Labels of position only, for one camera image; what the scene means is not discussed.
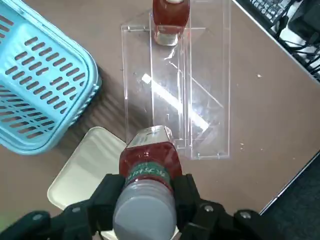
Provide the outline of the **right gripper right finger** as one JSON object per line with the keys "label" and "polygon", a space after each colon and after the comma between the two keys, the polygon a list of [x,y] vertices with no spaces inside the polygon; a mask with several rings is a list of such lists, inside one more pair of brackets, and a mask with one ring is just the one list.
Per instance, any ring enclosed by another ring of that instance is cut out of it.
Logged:
{"label": "right gripper right finger", "polygon": [[233,215],[200,197],[191,174],[172,180],[177,228],[181,240],[281,240],[276,225],[251,209]]}

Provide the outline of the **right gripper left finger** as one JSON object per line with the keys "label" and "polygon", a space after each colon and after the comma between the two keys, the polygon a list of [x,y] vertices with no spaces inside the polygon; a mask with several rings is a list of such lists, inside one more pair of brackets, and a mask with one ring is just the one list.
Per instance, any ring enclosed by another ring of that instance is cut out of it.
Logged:
{"label": "right gripper left finger", "polygon": [[87,200],[52,217],[44,210],[27,213],[0,233],[2,240],[91,240],[113,229],[113,214],[125,184],[120,174],[106,174]]}

